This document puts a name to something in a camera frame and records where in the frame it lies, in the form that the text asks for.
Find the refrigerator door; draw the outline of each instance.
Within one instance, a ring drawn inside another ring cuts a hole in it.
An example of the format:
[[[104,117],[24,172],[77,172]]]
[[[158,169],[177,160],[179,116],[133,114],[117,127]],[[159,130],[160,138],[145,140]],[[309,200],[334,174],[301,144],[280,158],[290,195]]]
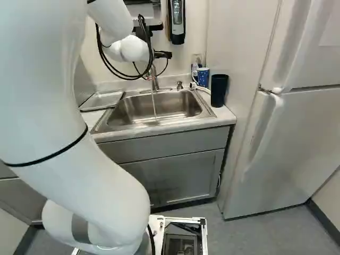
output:
[[[340,165],[339,98],[340,87],[300,90],[281,95],[278,108],[258,92],[232,184],[219,201],[225,218],[298,205],[313,195]]]
[[[279,94],[340,84],[340,1],[286,0],[280,5],[260,79]]]

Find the faucet handle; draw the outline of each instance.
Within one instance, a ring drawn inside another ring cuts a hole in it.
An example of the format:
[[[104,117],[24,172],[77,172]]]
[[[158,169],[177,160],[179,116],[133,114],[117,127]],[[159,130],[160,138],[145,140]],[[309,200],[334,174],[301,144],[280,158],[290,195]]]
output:
[[[178,82],[177,82],[177,91],[180,90],[180,89],[183,89],[182,84],[183,84],[182,81],[178,81]]]

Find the faucet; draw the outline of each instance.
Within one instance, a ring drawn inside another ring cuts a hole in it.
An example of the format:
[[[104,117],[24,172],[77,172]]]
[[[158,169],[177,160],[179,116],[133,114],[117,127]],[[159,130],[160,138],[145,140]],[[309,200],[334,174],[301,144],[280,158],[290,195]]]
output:
[[[150,78],[148,80],[151,80],[152,82],[152,91],[154,92],[158,92],[158,91],[167,91],[167,90],[172,90],[172,88],[159,88],[159,84],[158,84],[158,78],[157,78],[157,72],[156,72],[156,67],[154,64],[152,64],[147,77]],[[147,89],[147,90],[143,90],[143,91],[139,91],[140,94],[146,94],[146,93],[150,93],[151,89]]]
[[[148,77],[152,77],[152,90],[157,91],[159,90],[159,84],[158,84],[158,78],[157,78],[157,72],[156,72],[156,67],[154,64],[152,64],[149,72],[148,72]]]
[[[183,89],[183,82],[182,81],[178,81],[177,82],[177,91],[180,91],[181,89]]]

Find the water stream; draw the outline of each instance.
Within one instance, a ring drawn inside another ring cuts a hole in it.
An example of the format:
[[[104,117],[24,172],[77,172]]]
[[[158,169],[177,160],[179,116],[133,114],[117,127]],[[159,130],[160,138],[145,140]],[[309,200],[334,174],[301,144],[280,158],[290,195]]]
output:
[[[154,90],[153,90],[152,85],[151,85],[151,98],[152,98],[152,106],[154,107],[154,116],[155,116],[155,120],[157,122],[158,120],[157,120],[156,106],[155,106],[155,100],[154,100]]]

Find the gray floor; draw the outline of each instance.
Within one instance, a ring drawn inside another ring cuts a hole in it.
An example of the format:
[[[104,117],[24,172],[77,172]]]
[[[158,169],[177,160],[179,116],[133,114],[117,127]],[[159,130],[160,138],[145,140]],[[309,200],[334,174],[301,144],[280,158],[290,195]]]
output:
[[[306,207],[225,222],[215,203],[162,213],[175,217],[206,217],[209,255],[340,255]],[[40,231],[26,255],[70,255],[72,248]]]

